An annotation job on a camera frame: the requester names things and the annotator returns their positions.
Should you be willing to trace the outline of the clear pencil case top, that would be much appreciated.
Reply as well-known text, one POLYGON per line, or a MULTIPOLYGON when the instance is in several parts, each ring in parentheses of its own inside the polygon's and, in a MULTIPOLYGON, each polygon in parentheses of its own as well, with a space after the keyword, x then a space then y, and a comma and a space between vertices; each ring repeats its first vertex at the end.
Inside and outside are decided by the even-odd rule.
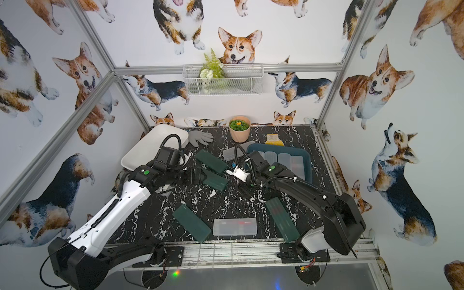
MULTIPOLYGON (((249 146, 255 144, 254 141, 248 141, 248 142, 245 142, 245 143, 242 143, 240 144, 239 146, 241 148, 243 148, 243 150, 247 150, 249 146)), ((235 147, 230 147, 228 149, 225 149, 222 151, 222 158, 226 161, 226 162, 229 162, 229 161, 232 161, 235 159, 235 147)))

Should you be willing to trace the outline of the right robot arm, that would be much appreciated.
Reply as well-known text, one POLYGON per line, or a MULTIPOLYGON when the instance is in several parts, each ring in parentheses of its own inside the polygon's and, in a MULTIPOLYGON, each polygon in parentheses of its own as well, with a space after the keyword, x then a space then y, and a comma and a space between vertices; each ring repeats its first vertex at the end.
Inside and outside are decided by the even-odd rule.
POLYGON ((313 254, 332 249, 344 256, 354 253, 366 223, 350 195, 321 190, 287 167, 279 163, 269 164, 258 152, 244 157, 250 176, 240 187, 243 192, 250 193, 256 188, 283 192, 320 217, 322 225, 308 230, 300 238, 300 244, 307 252, 313 254))

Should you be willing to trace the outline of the teal storage box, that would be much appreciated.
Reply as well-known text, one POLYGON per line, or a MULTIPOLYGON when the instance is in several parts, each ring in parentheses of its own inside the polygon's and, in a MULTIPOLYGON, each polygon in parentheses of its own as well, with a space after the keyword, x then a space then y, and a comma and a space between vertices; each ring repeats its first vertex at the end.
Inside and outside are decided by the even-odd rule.
POLYGON ((312 160, 310 154, 306 150, 295 147, 266 145, 258 143, 250 145, 246 150, 247 153, 251 153, 254 151, 263 153, 274 152, 276 154, 276 162, 278 162, 279 160, 279 154, 287 153, 290 157, 288 162, 285 163, 285 166, 288 164, 288 169, 290 169, 298 177, 304 179, 309 183, 313 182, 312 160), (293 160, 296 160, 296 157, 298 157, 298 159, 301 160, 301 166, 298 170, 294 169, 294 167, 291 165, 291 162, 293 160))

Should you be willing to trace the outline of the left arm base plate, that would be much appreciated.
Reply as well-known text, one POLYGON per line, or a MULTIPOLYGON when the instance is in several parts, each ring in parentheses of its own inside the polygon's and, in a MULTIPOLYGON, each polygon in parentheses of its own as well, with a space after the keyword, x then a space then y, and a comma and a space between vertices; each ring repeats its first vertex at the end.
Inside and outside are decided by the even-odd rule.
POLYGON ((152 257, 146 262, 133 264, 133 268, 147 267, 180 267, 184 256, 184 247, 167 246, 163 249, 155 250, 152 257))

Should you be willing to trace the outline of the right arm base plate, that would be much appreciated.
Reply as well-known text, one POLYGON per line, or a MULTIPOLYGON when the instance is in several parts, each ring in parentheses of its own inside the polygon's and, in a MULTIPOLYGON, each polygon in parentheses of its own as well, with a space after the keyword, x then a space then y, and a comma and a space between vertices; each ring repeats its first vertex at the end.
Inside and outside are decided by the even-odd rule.
POLYGON ((277 257, 281 259, 282 263, 309 263, 315 262, 330 262, 330 255, 321 250, 316 253, 310 253, 300 244, 280 244, 277 257))

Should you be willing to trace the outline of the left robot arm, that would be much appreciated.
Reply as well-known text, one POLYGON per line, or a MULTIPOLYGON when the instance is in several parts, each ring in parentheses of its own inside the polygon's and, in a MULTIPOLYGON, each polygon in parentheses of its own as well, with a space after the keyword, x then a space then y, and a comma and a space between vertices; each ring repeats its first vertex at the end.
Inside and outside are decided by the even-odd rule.
POLYGON ((126 172, 116 195, 90 221, 68 238, 55 238, 48 246, 48 261, 65 287, 95 290, 109 275, 137 263, 165 259, 164 244, 142 238, 130 244, 106 248, 107 241, 127 217, 168 182, 174 186, 200 184, 200 169, 162 171, 141 165, 126 172))

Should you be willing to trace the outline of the clear case with red pen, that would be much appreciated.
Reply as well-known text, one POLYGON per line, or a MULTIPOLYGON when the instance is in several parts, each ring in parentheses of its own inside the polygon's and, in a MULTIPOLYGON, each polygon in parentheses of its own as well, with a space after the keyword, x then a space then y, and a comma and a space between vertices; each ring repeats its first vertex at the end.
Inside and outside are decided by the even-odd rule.
POLYGON ((257 234, 256 218, 215 219, 214 236, 254 236, 257 234))

